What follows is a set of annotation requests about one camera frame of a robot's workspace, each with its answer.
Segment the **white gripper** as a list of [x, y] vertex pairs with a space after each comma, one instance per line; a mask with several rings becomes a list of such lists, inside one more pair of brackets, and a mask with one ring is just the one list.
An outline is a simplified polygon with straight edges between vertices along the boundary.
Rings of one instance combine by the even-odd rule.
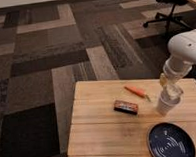
[[192, 63], [183, 61], [174, 56], [168, 58], [163, 66], [163, 73], [160, 74], [160, 85], [164, 87], [170, 98], [178, 98], [183, 95], [182, 89], [175, 84], [183, 79], [192, 69]]

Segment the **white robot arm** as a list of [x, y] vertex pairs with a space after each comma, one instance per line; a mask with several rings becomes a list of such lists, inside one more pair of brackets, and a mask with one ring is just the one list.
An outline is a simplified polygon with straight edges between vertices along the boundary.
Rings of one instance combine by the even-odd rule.
[[160, 74], [160, 84], [163, 92], [173, 100], [183, 93], [177, 82], [196, 65], [196, 29], [172, 36], [167, 44], [170, 56]]

